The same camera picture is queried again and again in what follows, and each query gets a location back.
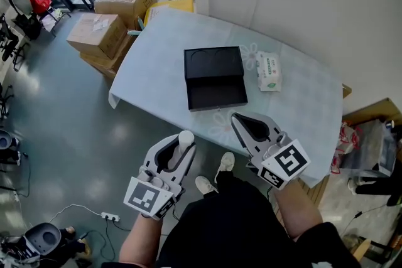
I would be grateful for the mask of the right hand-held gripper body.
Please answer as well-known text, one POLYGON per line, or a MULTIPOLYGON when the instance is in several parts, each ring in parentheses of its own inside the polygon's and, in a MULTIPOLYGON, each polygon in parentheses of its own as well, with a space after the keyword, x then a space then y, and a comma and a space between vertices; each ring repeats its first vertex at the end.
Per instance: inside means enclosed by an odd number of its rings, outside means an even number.
POLYGON ((257 175, 277 190, 297 179, 311 163, 299 140, 291 140, 286 132, 279 133, 267 146, 256 148, 251 164, 257 175))

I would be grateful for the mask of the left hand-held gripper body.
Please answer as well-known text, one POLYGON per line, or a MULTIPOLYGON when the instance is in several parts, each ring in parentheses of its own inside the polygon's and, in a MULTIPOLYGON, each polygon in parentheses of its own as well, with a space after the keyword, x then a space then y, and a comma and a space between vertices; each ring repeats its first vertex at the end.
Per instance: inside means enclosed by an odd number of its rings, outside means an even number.
POLYGON ((142 216, 161 220, 184 193, 181 184, 160 178, 147 167, 141 166, 137 177, 132 177, 124 204, 137 210, 142 216))

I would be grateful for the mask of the small white cylinder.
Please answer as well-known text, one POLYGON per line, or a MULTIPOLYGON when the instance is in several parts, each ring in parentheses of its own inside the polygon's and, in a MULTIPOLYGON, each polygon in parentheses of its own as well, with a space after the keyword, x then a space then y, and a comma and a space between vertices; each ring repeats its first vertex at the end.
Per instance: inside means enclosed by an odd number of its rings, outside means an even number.
POLYGON ((169 167, 174 168, 179 159, 185 154, 186 149, 194 142, 194 135, 190 131, 182 131, 178 135, 178 146, 173 151, 169 161, 169 167))

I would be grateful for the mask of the black box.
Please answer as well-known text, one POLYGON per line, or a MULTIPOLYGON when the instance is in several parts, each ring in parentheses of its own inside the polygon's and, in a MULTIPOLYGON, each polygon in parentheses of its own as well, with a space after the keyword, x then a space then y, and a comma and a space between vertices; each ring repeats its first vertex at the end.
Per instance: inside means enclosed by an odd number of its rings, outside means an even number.
POLYGON ((244 67, 238 46, 186 49, 183 57, 190 111, 248 103, 244 67))

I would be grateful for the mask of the person's left forearm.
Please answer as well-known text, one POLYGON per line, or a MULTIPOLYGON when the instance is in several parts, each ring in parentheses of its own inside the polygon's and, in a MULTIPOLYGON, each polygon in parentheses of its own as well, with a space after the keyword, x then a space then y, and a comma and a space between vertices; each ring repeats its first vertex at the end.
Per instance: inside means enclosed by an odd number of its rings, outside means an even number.
POLYGON ((159 251, 162 226, 163 220, 157 221, 139 214, 123 242, 119 262, 140 268, 153 267, 159 251))

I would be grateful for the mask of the person's right forearm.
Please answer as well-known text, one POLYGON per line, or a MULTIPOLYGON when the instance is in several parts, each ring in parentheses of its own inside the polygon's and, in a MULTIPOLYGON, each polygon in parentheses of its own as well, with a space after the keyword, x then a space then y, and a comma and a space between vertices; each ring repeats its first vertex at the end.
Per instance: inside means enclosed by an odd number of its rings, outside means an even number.
POLYGON ((274 192, 289 237, 297 240, 303 233, 323 223, 318 208, 298 181, 291 181, 274 192))

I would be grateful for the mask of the large cardboard box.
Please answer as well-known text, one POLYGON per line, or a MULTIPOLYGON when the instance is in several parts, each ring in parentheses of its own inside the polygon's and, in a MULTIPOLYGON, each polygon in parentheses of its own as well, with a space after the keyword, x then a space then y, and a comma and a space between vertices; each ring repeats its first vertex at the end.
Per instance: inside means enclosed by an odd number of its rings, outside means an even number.
POLYGON ((140 30, 138 18, 144 21, 145 14, 156 0, 95 0, 97 14, 116 14, 128 29, 140 30))

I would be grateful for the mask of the person's right white shoe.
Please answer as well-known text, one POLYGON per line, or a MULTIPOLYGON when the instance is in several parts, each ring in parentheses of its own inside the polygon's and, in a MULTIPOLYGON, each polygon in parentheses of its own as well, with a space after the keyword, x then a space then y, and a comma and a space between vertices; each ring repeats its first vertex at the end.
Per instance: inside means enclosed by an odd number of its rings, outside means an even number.
POLYGON ((214 178, 214 183, 217 183, 217 177, 220 172, 232 171, 235 165, 235 155, 232 152, 226 152, 220 160, 220 165, 214 178))

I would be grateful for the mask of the person's white shoe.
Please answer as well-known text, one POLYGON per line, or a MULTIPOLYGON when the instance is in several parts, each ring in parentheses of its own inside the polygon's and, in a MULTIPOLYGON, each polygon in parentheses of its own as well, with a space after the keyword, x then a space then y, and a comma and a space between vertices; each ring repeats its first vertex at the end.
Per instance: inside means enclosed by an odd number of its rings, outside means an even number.
POLYGON ((235 155, 232 152, 226 152, 220 160, 220 165, 214 178, 214 183, 217 183, 217 177, 220 172, 232 171, 235 165, 235 155))
POLYGON ((209 193, 216 193, 217 189, 212 185, 212 183, 204 176, 197 176, 195 179, 195 186, 203 195, 209 193))

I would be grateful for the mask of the white wet wipes packet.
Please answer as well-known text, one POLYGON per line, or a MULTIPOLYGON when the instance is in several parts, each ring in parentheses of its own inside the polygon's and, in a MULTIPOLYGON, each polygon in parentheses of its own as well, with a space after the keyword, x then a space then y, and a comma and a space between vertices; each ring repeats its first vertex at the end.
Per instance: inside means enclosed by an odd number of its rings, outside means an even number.
POLYGON ((277 53, 258 51, 256 55, 258 87, 262 92, 281 91, 281 65, 277 53))

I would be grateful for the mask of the red floral plastic bag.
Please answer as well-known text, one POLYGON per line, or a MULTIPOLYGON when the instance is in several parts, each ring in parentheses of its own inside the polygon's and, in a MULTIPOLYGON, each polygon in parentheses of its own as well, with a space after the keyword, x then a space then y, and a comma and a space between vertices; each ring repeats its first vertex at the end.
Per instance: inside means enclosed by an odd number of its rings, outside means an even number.
POLYGON ((348 122, 343 121, 340 127, 337 145, 330 165, 331 174, 340 174, 342 157, 359 149, 359 141, 362 130, 360 127, 352 127, 348 122))

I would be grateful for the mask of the person's black clothing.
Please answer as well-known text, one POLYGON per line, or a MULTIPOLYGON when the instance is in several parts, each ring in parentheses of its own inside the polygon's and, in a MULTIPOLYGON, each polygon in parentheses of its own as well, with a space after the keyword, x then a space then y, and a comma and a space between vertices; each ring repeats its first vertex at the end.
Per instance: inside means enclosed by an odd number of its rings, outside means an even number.
MULTIPOLYGON (((220 172, 216 193, 187 205, 151 268, 361 268, 337 229, 325 222, 289 237, 269 200, 231 171, 220 172)), ((105 262, 101 268, 140 268, 105 262)))

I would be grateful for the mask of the table with light blue cloth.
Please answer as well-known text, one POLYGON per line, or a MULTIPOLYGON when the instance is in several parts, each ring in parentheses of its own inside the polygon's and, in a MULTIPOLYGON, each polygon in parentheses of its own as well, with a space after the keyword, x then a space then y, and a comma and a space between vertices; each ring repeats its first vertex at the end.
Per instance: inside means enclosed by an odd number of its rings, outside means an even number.
POLYGON ((233 112, 257 112, 272 118, 310 158, 302 173, 308 186, 329 174, 342 118, 342 83, 316 59, 269 36, 223 20, 164 9, 145 27, 125 56, 109 91, 120 100, 181 129, 244 154, 232 127, 233 112), (184 52, 192 48, 238 46, 248 102, 240 107, 192 112, 188 109, 184 52), (258 87, 255 54, 276 53, 281 90, 258 87))

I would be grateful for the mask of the teal plastic tool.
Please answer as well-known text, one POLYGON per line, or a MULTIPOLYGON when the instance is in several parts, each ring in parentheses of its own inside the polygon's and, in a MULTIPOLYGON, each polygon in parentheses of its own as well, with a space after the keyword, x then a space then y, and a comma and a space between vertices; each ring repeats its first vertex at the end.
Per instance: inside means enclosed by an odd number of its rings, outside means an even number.
POLYGON ((143 23, 143 20, 140 17, 138 17, 138 24, 139 24, 140 30, 136 30, 136 29, 128 30, 127 35, 139 36, 141 34, 141 32, 145 29, 145 25, 143 23))

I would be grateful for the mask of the yellow plastic bin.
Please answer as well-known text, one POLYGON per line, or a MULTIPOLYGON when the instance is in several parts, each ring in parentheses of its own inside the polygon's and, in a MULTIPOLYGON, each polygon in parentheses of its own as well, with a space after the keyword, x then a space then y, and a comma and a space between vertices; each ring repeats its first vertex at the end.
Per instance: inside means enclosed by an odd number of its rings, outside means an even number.
POLYGON ((159 12, 164 9, 177 9, 189 13, 194 12, 194 0, 165 0, 151 5, 144 17, 144 26, 146 26, 159 12))

